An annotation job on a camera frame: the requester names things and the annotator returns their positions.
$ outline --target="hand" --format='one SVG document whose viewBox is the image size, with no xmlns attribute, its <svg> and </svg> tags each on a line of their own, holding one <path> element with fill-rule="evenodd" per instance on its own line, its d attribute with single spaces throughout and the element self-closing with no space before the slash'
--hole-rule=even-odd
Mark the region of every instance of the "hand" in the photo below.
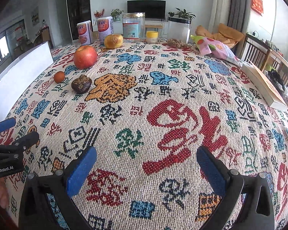
<svg viewBox="0 0 288 230">
<path fill-rule="evenodd" d="M 0 178 L 0 206 L 4 209 L 8 207 L 8 191 L 3 177 Z"/>
</svg>

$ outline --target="can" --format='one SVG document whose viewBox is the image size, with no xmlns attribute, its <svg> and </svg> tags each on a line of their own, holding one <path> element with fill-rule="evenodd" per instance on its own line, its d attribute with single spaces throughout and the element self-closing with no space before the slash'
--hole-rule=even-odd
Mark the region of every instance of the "can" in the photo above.
<svg viewBox="0 0 288 230">
<path fill-rule="evenodd" d="M 145 13 L 123 14 L 124 42 L 145 41 Z"/>
<path fill-rule="evenodd" d="M 93 43 L 93 32 L 91 21 L 80 22 L 77 24 L 79 41 L 82 46 Z"/>
<path fill-rule="evenodd" d="M 108 35 L 113 34 L 113 18 L 111 16 L 97 19 L 98 36 L 100 43 L 104 43 Z"/>
</svg>

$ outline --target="wooden railing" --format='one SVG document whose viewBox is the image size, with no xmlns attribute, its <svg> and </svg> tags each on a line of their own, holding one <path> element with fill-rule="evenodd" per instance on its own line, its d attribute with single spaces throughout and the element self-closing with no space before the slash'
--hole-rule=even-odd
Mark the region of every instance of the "wooden railing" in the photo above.
<svg viewBox="0 0 288 230">
<path fill-rule="evenodd" d="M 278 71 L 284 85 L 288 87 L 288 61 L 263 41 L 246 34 L 240 58 L 251 61 L 261 71 L 270 65 Z"/>
</svg>

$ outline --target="book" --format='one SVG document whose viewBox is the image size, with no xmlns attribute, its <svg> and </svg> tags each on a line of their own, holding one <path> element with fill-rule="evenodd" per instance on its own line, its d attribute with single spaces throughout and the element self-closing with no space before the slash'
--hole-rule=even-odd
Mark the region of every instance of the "book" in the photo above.
<svg viewBox="0 0 288 230">
<path fill-rule="evenodd" d="M 282 96 L 258 67 L 256 67 L 253 63 L 243 61 L 242 71 L 250 78 L 252 83 L 260 91 L 269 107 L 283 112 L 288 110 Z"/>
</svg>

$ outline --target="blue jar label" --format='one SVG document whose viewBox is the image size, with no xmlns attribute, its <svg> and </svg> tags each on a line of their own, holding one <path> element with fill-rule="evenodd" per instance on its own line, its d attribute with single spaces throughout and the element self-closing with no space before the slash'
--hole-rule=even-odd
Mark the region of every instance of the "blue jar label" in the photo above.
<svg viewBox="0 0 288 230">
<path fill-rule="evenodd" d="M 139 23 L 123 23 L 123 38 L 138 39 L 139 38 Z"/>
</svg>

